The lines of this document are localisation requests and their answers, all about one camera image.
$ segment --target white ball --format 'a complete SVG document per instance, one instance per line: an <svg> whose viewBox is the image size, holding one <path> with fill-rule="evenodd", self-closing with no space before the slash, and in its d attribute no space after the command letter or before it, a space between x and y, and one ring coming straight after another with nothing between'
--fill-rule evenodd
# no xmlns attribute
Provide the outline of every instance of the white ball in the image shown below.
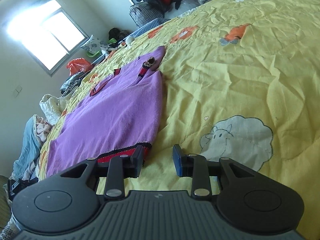
<svg viewBox="0 0 320 240"><path fill-rule="evenodd" d="M125 44L131 45L133 41L134 41L134 37L129 36L125 39Z"/></svg>

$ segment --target yellow bedspread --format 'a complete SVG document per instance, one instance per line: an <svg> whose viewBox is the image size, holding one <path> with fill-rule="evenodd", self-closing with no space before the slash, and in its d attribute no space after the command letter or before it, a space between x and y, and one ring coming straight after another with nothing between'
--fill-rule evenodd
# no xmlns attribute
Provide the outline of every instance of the yellow bedspread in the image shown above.
<svg viewBox="0 0 320 240"><path fill-rule="evenodd" d="M298 231L320 239L320 0L214 0L187 14L95 67L67 113L113 69L165 45L158 135L126 190L190 189L190 178L176 176L172 146L214 148L212 160L230 155L296 190L305 204ZM41 150L41 179L63 122Z"/></svg>

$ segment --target blue blanket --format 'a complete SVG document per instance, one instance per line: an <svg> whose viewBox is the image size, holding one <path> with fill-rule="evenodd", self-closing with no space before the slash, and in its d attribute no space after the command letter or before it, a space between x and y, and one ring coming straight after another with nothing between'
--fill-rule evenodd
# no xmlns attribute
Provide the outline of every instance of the blue blanket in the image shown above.
<svg viewBox="0 0 320 240"><path fill-rule="evenodd" d="M23 133L22 150L18 160L13 164L13 173L10 179L21 179L28 165L40 155L42 142L36 133L36 114L26 123Z"/></svg>
<svg viewBox="0 0 320 240"><path fill-rule="evenodd" d="M148 22L147 24L143 25L141 28L139 28L135 32L131 33L128 37L137 38L137 37L141 36L143 33L146 33L147 31L150 31L151 29L158 27L159 25L161 25L169 20L170 19L165 19L165 18L154 19L151 22Z"/></svg>

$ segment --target cartoon sheep print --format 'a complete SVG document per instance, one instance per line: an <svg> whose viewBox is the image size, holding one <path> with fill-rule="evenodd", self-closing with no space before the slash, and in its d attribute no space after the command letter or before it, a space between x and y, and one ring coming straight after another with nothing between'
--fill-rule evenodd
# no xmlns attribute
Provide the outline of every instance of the cartoon sheep print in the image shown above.
<svg viewBox="0 0 320 240"><path fill-rule="evenodd" d="M255 171L272 156L272 131L257 118L236 115L217 122L200 139L201 155L208 161L229 157Z"/></svg>

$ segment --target pillow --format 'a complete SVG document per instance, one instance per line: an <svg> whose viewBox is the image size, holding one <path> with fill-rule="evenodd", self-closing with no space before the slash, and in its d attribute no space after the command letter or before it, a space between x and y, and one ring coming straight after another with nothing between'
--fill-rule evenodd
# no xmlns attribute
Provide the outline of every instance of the pillow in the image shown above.
<svg viewBox="0 0 320 240"><path fill-rule="evenodd" d="M91 35L91 37L87 40L85 44L81 46L82 49L90 52L91 54L96 54L98 51L101 51L101 48L108 49L109 44L96 38L95 36Z"/></svg>

